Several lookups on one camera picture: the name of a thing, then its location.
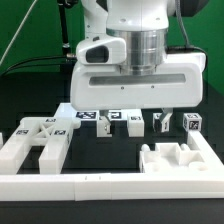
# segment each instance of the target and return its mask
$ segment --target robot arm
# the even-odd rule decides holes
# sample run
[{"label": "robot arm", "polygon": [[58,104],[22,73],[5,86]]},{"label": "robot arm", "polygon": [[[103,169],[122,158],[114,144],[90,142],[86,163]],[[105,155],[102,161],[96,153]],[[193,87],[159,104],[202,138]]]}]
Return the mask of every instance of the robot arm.
[{"label": "robot arm", "polygon": [[[194,13],[207,0],[196,2]],[[176,108],[200,103],[205,55],[166,52],[168,16],[175,14],[175,0],[107,0],[108,11],[95,0],[82,3],[86,17],[103,15],[102,20],[86,21],[105,26],[77,47],[71,86],[75,109]],[[187,15],[190,7],[181,9]]]}]

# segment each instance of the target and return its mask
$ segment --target cube with marker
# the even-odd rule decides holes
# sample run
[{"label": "cube with marker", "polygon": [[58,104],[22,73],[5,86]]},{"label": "cube with marker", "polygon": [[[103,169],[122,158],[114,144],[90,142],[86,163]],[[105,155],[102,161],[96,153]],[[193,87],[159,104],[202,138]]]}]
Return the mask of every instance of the cube with marker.
[{"label": "cube with marker", "polygon": [[202,118],[197,113],[185,113],[183,117],[183,127],[188,131],[201,131]]}]

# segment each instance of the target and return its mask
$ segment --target metal cylinder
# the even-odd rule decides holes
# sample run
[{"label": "metal cylinder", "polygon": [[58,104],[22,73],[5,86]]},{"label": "metal cylinder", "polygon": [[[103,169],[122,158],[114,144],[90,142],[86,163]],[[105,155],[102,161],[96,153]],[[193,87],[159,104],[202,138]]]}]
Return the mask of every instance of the metal cylinder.
[{"label": "metal cylinder", "polygon": [[117,31],[107,29],[107,34],[123,38],[127,46],[127,59],[121,64],[124,75],[152,74],[156,65],[166,57],[167,29],[153,31]]}]

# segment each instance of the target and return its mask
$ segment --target white base board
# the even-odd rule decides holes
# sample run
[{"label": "white base board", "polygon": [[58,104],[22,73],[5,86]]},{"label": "white base board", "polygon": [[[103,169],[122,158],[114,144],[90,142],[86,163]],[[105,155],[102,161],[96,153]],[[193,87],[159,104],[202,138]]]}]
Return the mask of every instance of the white base board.
[{"label": "white base board", "polygon": [[[71,135],[71,126],[80,127],[76,115],[66,106],[61,105],[54,118],[23,120],[12,141],[0,150],[0,201],[224,198],[224,166],[198,131],[188,132],[187,144],[182,146],[157,143],[156,151],[150,151],[144,145],[139,163],[142,173],[59,174],[71,141],[66,134]],[[65,135],[55,135],[62,129]],[[53,169],[50,163],[43,163],[40,175],[16,175],[32,145],[48,147],[48,154],[41,156],[46,161],[54,155],[52,138],[65,143],[59,147],[62,153],[54,160]],[[12,164],[9,171],[4,167],[7,160]]]}]

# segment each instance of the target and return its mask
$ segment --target black surface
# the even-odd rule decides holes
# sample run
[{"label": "black surface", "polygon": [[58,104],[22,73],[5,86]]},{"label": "black surface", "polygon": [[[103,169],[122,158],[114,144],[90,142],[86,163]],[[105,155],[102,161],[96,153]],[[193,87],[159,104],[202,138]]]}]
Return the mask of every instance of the black surface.
[{"label": "black surface", "polygon": [[[15,73],[0,79],[0,132],[7,140],[27,116],[53,116],[60,102],[69,102],[69,75]],[[205,83],[203,102],[193,109],[175,109],[171,130],[154,133],[152,113],[143,111],[144,138],[128,138],[126,123],[115,123],[112,138],[96,138],[95,123],[84,122],[74,132],[63,173],[138,172],[138,151],[143,143],[183,143],[183,112],[198,112],[202,134],[224,158],[224,98]],[[31,150],[20,173],[38,173],[42,148]],[[224,200],[126,200],[90,202],[0,202],[0,223],[222,223]]]}]

